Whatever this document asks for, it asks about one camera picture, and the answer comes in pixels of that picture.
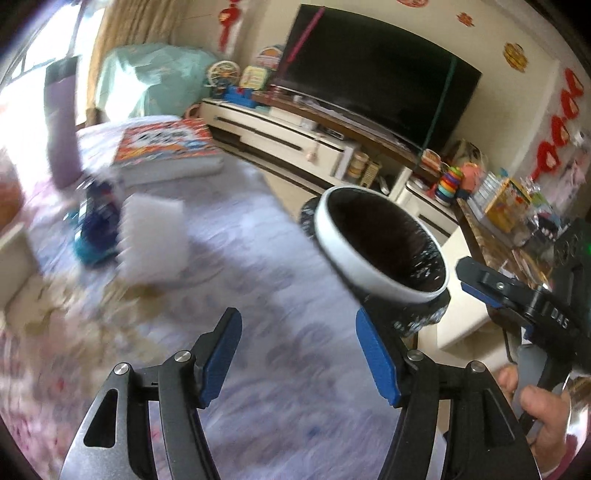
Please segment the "person's right hand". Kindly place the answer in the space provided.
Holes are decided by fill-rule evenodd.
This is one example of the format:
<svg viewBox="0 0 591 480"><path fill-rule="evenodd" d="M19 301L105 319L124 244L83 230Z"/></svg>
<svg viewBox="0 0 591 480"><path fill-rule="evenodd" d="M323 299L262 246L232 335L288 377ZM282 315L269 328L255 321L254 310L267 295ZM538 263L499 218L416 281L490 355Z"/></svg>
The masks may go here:
<svg viewBox="0 0 591 480"><path fill-rule="evenodd" d="M559 479L575 457L578 440L567 433L571 418L570 396L560 396L536 386L525 386L520 405L542 423L534 440L529 440L543 479Z"/></svg>

